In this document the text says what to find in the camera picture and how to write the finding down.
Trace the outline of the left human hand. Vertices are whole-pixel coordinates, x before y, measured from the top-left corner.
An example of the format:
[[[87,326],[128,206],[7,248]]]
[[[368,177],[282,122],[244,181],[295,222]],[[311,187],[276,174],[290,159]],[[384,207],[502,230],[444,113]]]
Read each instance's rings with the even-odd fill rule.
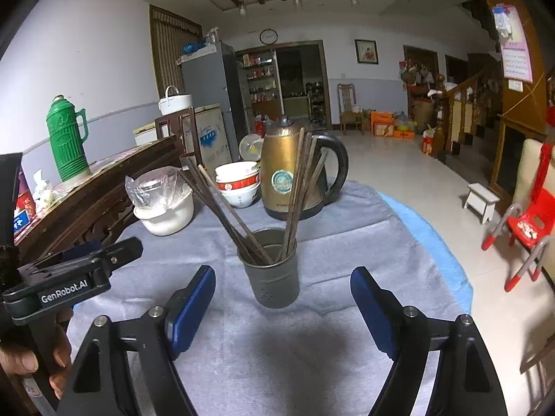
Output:
[[[69,308],[57,315],[57,334],[54,341],[53,358],[57,370],[49,377],[54,394],[61,399],[71,369],[71,345],[66,334],[67,326],[74,315]],[[19,346],[7,338],[1,339],[1,366],[9,379],[37,372],[39,361],[29,348]]]

